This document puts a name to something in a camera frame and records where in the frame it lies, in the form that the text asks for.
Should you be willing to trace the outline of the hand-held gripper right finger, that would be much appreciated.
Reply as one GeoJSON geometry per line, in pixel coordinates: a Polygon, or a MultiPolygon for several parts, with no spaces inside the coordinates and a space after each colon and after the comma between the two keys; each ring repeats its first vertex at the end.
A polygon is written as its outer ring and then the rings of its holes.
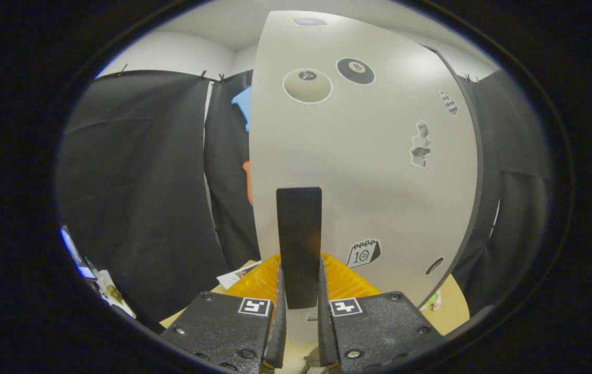
{"type": "Polygon", "coordinates": [[[319,265],[319,356],[338,373],[389,373],[431,355],[444,338],[399,291],[381,293],[327,254],[319,265]]]}

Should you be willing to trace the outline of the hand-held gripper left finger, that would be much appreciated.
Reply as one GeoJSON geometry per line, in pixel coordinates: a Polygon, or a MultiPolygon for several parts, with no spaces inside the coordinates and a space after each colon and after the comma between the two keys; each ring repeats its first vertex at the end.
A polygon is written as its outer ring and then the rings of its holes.
{"type": "Polygon", "coordinates": [[[200,293],[161,337],[221,372],[281,368],[286,341],[281,256],[255,263],[225,292],[200,293]]]}

